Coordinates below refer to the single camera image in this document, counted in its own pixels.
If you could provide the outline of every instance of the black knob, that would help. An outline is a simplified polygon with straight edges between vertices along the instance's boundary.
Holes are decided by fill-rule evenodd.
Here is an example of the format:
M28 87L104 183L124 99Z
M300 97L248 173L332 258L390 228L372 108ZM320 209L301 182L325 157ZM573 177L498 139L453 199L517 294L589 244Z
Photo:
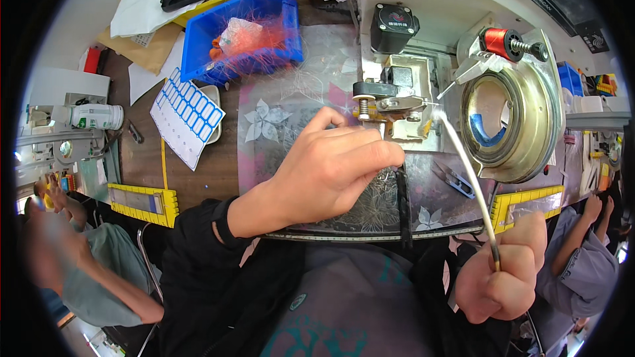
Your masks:
M544 43L534 43L531 45L531 54L542 62L549 59L549 51Z

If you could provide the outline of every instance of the scissors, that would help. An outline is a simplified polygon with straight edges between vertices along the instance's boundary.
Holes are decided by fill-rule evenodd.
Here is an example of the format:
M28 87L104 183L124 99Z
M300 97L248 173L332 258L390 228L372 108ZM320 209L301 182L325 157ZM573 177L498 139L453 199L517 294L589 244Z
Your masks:
M465 197L474 198L476 195L474 194L474 189L472 189L472 185L467 182L462 176L458 175L454 170L450 169L447 165L443 163L439 163L434 161L436 167L433 166L433 172L441 179L444 180L445 183L454 187L456 190L461 192Z

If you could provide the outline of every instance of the label sticker sheet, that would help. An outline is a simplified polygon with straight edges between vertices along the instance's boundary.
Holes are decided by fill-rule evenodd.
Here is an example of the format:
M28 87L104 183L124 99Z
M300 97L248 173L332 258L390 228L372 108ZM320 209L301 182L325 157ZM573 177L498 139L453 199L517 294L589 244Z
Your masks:
M150 115L161 137L190 170L196 170L205 142L225 116L192 82L181 82L176 67L154 100Z

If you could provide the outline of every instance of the white wire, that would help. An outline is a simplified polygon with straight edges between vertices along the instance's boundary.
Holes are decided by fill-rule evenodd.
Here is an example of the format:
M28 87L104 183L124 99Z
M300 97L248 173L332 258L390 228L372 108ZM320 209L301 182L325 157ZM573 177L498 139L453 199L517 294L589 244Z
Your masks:
M467 157L467 154L465 152L465 149L463 148L461 140L458 137L458 134L454 130L454 127L452 127L452 124L449 123L448 116L445 114L445 112L437 107L433 110L432 115L433 118L441 120L443 122L446 130L448 131L450 140L454 144L459 157L461 157L461 162L463 162L463 166L465 167L465 171L467 172L467 177L472 184L474 194L476 194L476 200L478 201L478 205L481 208L481 212L483 213L483 222L485 223L485 230L487 231L487 236L491 245L491 253L492 257L494 258L494 263L496 264L496 271L500 271L500 257L498 255L498 247L496 246L496 236L494 235L494 228L492 227L491 219L489 218L489 210L487 208L487 204L485 203L485 197L483 197L483 191L481 190L481 185L478 182L476 173L472 168L472 164Z

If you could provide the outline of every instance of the blue bin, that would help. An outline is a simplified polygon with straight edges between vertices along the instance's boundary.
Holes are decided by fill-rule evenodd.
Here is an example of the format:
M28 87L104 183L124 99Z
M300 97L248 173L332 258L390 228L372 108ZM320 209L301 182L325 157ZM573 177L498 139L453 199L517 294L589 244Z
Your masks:
M568 89L571 94L575 96L584 96L582 90L582 77L574 67L565 62L564 65L558 68L558 75L560 76L560 84L562 87Z
M285 50L260 49L253 53L240 54L231 60L219 60L206 70L211 63L212 40L227 28L232 17L245 20L262 20L282 17L282 25L288 35L284 41ZM196 79L216 86L224 85L240 73L273 73L276 67L290 61L302 62L302 40L298 21L298 3L295 0L229 0L187 21L186 40L181 62L181 81Z

